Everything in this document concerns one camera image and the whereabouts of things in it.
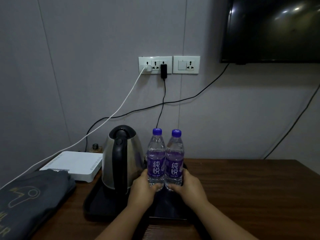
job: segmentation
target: folded clothing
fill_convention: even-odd
[[[76,183],[67,171],[35,171],[0,190],[0,239],[28,239]]]

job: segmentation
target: tv screen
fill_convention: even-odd
[[[320,0],[229,0],[221,62],[320,62]]]

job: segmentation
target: person's left hand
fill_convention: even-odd
[[[161,184],[154,184],[150,186],[148,182],[147,169],[145,169],[141,176],[134,180],[130,195],[128,199],[128,207],[138,208],[145,212],[153,202],[154,195]]]

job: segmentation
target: white cable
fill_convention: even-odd
[[[140,74],[139,74],[136,82],[134,83],[134,85],[133,85],[133,87],[131,88],[130,92],[128,93],[128,95],[127,95],[126,98],[124,99],[124,101],[123,101],[123,103],[121,104],[121,106],[117,109],[117,111],[115,111],[115,112],[113,113],[113,115],[111,115],[111,116],[110,116],[106,121],[104,121],[99,127],[97,127],[96,129],[94,129],[93,131],[91,131],[89,134],[87,134],[85,137],[83,137],[80,141],[82,141],[83,139],[85,139],[88,135],[94,133],[97,129],[99,129],[100,127],[102,127],[102,125],[106,124],[106,122],[107,122],[108,120],[110,120],[111,117],[114,116],[114,115],[119,111],[119,109],[121,109],[122,105],[125,103],[125,101],[126,101],[127,98],[129,97],[130,93],[132,92],[134,86],[136,85],[137,81],[139,80],[139,78],[140,78],[142,72],[144,71],[144,69],[147,69],[147,66],[145,66],[145,67],[142,69],[142,71],[140,72]],[[49,157],[41,160],[40,162],[37,162],[36,164],[34,164],[34,165],[32,165],[30,168],[28,168],[26,171],[24,171],[22,174],[20,174],[18,177],[22,176],[23,174],[25,174],[25,173],[28,172],[31,168],[37,166],[38,164],[41,164],[42,162],[48,160],[49,158],[56,156],[58,153],[61,153],[61,152],[65,151],[65,150],[67,150],[67,149],[69,149],[69,148],[77,145],[80,141],[78,141],[77,143],[75,143],[75,144],[73,144],[73,145],[71,145],[71,146],[69,146],[69,147],[67,147],[67,148],[64,148],[64,149],[62,149],[62,150],[54,153],[53,155],[51,155],[51,156],[49,156]],[[14,178],[13,180],[11,180],[9,183],[6,183],[4,186],[2,186],[2,187],[0,188],[0,190],[1,190],[2,188],[6,187],[8,184],[10,184],[12,181],[16,180],[18,177],[15,177],[15,178]]]

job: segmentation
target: power cord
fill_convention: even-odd
[[[313,95],[311,96],[308,104],[306,105],[305,109],[301,112],[301,114],[298,116],[298,118],[295,120],[294,124],[290,127],[290,129],[288,130],[288,132],[281,138],[281,140],[275,145],[275,147],[268,153],[268,155],[266,155],[264,157],[264,159],[266,159],[271,153],[273,153],[273,151],[278,147],[278,145],[287,137],[287,135],[290,133],[290,131],[292,131],[292,129],[294,128],[294,126],[296,125],[296,123],[298,122],[298,120],[300,119],[300,117],[303,115],[303,113],[307,110],[307,108],[309,107],[310,103],[312,102],[314,96],[317,94],[318,90],[320,88],[320,84],[318,85],[317,89],[314,91]]]
[[[159,120],[160,120],[160,117],[161,117],[161,114],[162,114],[164,101],[165,101],[165,96],[166,96],[166,78],[167,78],[167,75],[168,75],[167,74],[167,64],[161,64],[160,65],[160,69],[161,69],[161,78],[162,78],[163,84],[164,84],[164,96],[163,96],[163,99],[162,99],[162,109],[161,109],[160,115],[158,117],[158,122],[157,122],[156,128],[158,128],[158,124],[159,124]]]
[[[188,99],[193,99],[195,97],[197,97],[199,94],[201,94],[204,90],[206,90],[211,84],[213,84],[216,80],[218,80],[223,74],[224,72],[226,71],[226,69],[228,68],[228,66],[230,65],[230,63],[228,63],[225,68],[223,69],[223,71],[221,72],[221,74],[216,78],[214,79],[212,82],[210,82],[204,89],[202,89],[200,92],[198,92],[196,95],[192,96],[192,97],[188,97],[188,98],[184,98],[184,99],[181,99],[181,100],[177,100],[177,101],[172,101],[172,102],[162,102],[160,104],[156,104],[156,105],[152,105],[152,106],[149,106],[149,107],[146,107],[146,108],[141,108],[141,109],[136,109],[136,110],[133,110],[133,111],[130,111],[128,113],[125,113],[123,115],[119,115],[119,116],[115,116],[113,117],[114,119],[115,118],[120,118],[120,117],[123,117],[123,116],[126,116],[128,114],[131,114],[131,113],[134,113],[134,112],[138,112],[138,111],[142,111],[142,110],[146,110],[146,109],[151,109],[151,108],[154,108],[154,107],[157,107],[159,105],[163,105],[163,104],[172,104],[172,103],[178,103],[178,102],[182,102],[182,101],[185,101],[185,100],[188,100]],[[90,132],[90,130],[97,124],[99,123],[100,121],[102,120],[105,120],[105,119],[109,119],[109,117],[103,117],[99,120],[97,120],[89,129],[88,129],[88,132],[87,132],[87,135],[88,133]],[[87,151],[87,147],[88,147],[88,138],[86,137],[86,143],[85,143],[85,152]]]
[[[94,133],[97,129],[99,129],[99,128],[102,127],[104,124],[106,124],[106,122],[107,122],[111,117],[113,117],[113,116],[121,109],[122,105],[125,103],[125,101],[126,101],[127,98],[129,97],[130,93],[132,92],[134,86],[136,85],[136,83],[137,83],[137,81],[139,80],[142,72],[143,72],[145,69],[146,69],[146,70],[151,69],[151,65],[146,65],[146,66],[142,69],[141,73],[139,74],[139,76],[138,76],[137,80],[135,81],[133,87],[131,88],[130,92],[128,93],[128,95],[126,96],[126,98],[124,99],[124,101],[122,102],[121,106],[120,106],[120,107],[117,109],[117,111],[115,111],[110,117],[108,117],[108,119],[107,119],[106,121],[104,121],[104,122],[102,123],[102,125],[100,125],[100,126],[97,127],[96,129],[94,129],[94,130],[91,131],[90,133],[87,133],[86,136],[83,137],[83,138],[82,138],[80,141],[78,141],[77,143],[75,143],[75,144],[73,144],[73,145],[71,145],[71,146],[69,146],[69,147],[67,147],[67,148],[64,148],[64,149],[62,149],[62,150],[54,153],[53,155],[51,155],[51,156],[49,156],[49,157],[47,157],[47,158],[45,158],[45,159],[37,162],[36,164],[32,165],[30,168],[28,168],[26,171],[24,171],[24,172],[23,172],[22,174],[20,174],[18,177],[22,176],[24,173],[28,172],[28,171],[29,171],[30,169],[32,169],[33,167],[36,167],[36,166],[39,167],[39,166],[41,166],[41,164],[42,164],[43,162],[45,162],[46,160],[48,160],[48,159],[51,158],[51,157],[57,156],[58,153],[61,153],[61,152],[65,151],[65,150],[67,150],[67,149],[69,149],[69,148],[77,145],[77,144],[80,143],[84,138],[87,138],[88,135]],[[15,177],[15,178],[14,178],[13,180],[11,180],[9,183],[6,183],[4,186],[2,186],[2,187],[0,188],[0,190],[1,190],[2,188],[6,187],[8,184],[10,184],[12,181],[16,180],[18,177]]]

